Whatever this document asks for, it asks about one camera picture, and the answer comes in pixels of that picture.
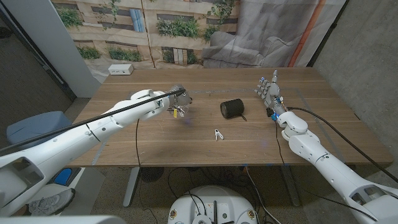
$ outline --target wooden table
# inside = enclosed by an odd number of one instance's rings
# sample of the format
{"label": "wooden table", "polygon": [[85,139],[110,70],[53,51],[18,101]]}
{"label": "wooden table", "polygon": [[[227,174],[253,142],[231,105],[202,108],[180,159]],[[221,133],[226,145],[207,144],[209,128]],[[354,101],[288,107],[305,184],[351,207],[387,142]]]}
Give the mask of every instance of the wooden table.
{"label": "wooden table", "polygon": [[[266,116],[263,101],[254,93],[258,80],[271,80],[273,68],[135,70],[128,76],[109,76],[75,122],[104,113],[130,92],[144,89],[167,91],[181,83],[193,98],[185,119],[168,112],[141,121],[138,150],[142,166],[266,166],[281,165],[275,123]],[[355,145],[380,164],[393,158],[375,135],[331,89],[313,68],[278,68],[281,95],[286,106],[312,110],[328,120]],[[242,118],[224,119],[220,103],[236,98],[244,103]],[[303,118],[337,158],[347,164],[369,164],[327,125],[310,114],[294,111]],[[215,129],[224,140],[215,141]],[[280,135],[284,161],[310,165],[295,155]],[[73,161],[71,166],[138,165],[135,148],[136,125],[112,136],[103,147],[97,145]]]}

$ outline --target white robotic arm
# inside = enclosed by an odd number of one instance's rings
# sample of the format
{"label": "white robotic arm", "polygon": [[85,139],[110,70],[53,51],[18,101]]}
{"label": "white robotic arm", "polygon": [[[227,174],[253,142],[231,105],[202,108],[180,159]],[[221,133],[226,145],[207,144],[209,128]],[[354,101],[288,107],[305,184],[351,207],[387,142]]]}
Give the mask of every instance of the white robotic arm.
{"label": "white robotic arm", "polygon": [[[171,91],[183,90],[181,85]],[[130,100],[116,103],[106,113],[134,105],[164,92],[142,90]],[[188,93],[171,94],[135,108],[66,131],[51,140],[0,157],[0,217],[12,215],[35,195],[60,169],[112,134],[138,119],[147,120],[169,107],[189,104]]]}
{"label": "white robotic arm", "polygon": [[330,154],[321,144],[319,138],[308,130],[308,124],[293,112],[287,111],[283,97],[279,95],[276,84],[277,71],[272,83],[260,79],[260,90],[256,93],[270,107],[274,114],[272,119],[285,128],[283,138],[289,142],[290,149],[298,156],[314,165],[329,184],[340,194],[347,205],[367,215],[351,209],[360,223],[375,223],[391,217],[397,217],[398,190],[370,182]]}

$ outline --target white power strip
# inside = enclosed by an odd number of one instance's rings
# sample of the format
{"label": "white power strip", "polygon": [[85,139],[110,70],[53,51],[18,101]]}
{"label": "white power strip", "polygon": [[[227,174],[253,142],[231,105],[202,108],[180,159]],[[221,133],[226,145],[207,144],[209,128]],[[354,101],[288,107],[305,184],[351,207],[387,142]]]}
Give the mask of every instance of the white power strip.
{"label": "white power strip", "polygon": [[111,75],[130,75],[134,69],[131,64],[113,64],[108,70]]}

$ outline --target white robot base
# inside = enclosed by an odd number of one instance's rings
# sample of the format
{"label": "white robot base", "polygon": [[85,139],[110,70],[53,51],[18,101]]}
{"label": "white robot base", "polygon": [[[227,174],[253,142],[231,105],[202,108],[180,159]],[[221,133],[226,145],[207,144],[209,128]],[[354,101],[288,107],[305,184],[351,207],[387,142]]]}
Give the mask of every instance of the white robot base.
{"label": "white robot base", "polygon": [[255,224],[257,216],[250,202],[237,192],[217,185],[205,185],[178,198],[170,209],[167,223]]}

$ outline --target metal clip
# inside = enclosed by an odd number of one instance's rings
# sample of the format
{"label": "metal clip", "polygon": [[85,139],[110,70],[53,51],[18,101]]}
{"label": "metal clip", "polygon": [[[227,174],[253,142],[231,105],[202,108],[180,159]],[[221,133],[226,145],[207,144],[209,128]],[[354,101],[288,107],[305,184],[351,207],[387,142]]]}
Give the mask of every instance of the metal clip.
{"label": "metal clip", "polygon": [[221,140],[224,140],[224,136],[217,129],[215,130],[215,135],[216,135],[216,141],[217,141],[217,136],[219,136]]}

